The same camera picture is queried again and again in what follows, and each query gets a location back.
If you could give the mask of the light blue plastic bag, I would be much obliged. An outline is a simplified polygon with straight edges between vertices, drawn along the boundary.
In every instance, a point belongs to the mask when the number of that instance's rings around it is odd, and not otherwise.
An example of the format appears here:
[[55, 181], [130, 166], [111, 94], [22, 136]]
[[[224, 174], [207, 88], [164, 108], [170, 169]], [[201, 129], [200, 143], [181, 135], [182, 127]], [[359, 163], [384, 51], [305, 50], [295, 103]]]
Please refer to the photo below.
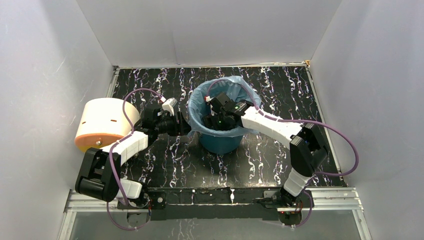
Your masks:
[[260, 106], [262, 103], [256, 90], [241, 76], [234, 75], [205, 81], [193, 90], [188, 99], [187, 111], [188, 124], [191, 126], [190, 135], [198, 132], [203, 135], [224, 138], [256, 133], [255, 130], [249, 130], [240, 126], [227, 131], [213, 130], [204, 126], [202, 118], [211, 111], [204, 98], [206, 96], [215, 97], [222, 92], [226, 93], [226, 95], [235, 102], [248, 100], [255, 103], [257, 106]]

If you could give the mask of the cream orange round container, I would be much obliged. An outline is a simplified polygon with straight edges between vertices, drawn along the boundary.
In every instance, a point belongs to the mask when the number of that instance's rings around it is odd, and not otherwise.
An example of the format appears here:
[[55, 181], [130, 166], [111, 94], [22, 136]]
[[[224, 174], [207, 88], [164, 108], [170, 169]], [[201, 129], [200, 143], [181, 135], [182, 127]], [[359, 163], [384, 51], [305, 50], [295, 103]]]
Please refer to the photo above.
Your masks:
[[83, 153], [89, 148], [102, 148], [125, 137], [135, 124], [140, 113], [129, 102], [122, 99], [103, 97], [88, 101], [78, 125], [74, 143]]

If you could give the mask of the teal plastic trash bin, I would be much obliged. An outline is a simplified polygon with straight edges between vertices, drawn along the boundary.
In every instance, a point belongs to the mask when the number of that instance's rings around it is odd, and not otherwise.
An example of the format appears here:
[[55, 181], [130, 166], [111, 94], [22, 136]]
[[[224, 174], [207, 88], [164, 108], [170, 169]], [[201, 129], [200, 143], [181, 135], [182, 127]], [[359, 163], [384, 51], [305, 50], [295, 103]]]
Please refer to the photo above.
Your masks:
[[218, 137], [207, 134], [199, 134], [200, 144], [209, 152], [218, 155], [228, 154], [239, 147], [243, 135], [235, 137]]

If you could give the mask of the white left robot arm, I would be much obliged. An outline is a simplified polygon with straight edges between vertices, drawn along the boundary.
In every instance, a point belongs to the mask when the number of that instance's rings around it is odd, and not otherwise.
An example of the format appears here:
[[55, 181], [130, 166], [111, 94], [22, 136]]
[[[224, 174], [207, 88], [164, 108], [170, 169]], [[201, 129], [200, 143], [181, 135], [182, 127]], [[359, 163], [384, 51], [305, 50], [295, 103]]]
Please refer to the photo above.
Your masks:
[[149, 194], [142, 183], [120, 177], [121, 166], [139, 152], [149, 148], [161, 134], [185, 136], [192, 128], [183, 113], [148, 108], [122, 140], [102, 148], [89, 148], [83, 157], [75, 183], [79, 194], [104, 202], [121, 199], [123, 204], [144, 208]]

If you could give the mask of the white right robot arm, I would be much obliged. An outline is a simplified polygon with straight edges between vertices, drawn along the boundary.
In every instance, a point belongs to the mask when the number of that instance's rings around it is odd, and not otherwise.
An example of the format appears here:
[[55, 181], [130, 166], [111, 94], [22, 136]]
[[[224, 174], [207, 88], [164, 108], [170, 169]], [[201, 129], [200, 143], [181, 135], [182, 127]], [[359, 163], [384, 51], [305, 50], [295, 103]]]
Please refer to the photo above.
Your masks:
[[329, 150], [318, 125], [285, 122], [255, 108], [248, 100], [236, 102], [224, 92], [216, 97], [204, 97], [210, 113], [202, 118], [204, 125], [214, 130], [238, 127], [254, 130], [289, 149], [291, 170], [276, 196], [259, 200], [263, 205], [295, 207], [302, 199], [302, 191], [327, 158]]

